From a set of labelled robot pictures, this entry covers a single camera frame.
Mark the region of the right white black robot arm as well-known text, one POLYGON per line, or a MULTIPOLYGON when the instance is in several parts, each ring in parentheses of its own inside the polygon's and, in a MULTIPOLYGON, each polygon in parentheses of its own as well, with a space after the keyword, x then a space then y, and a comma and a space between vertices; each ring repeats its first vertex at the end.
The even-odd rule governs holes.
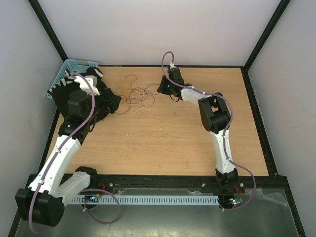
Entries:
POLYGON ((164 72, 157 92, 198 106, 202 125, 210 133, 213 141, 217 189, 227 192, 238 180, 229 142, 232 117, 227 100, 219 92, 206 93, 189 83, 184 83, 180 69, 175 66, 169 66, 167 72, 164 72))

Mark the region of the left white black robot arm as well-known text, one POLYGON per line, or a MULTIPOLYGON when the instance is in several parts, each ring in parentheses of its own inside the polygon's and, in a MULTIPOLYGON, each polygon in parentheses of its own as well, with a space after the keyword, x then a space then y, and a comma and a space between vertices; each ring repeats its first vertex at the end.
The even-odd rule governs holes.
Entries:
POLYGON ((81 148, 96 122, 113 114, 121 97, 107 86, 81 89, 78 86, 56 87, 48 91, 58 111, 64 117, 49 158, 27 188, 15 195, 23 220, 33 233, 35 224, 55 227, 63 217, 65 207, 81 192, 99 192, 99 180, 94 168, 80 166, 65 182, 62 178, 70 161, 81 148))

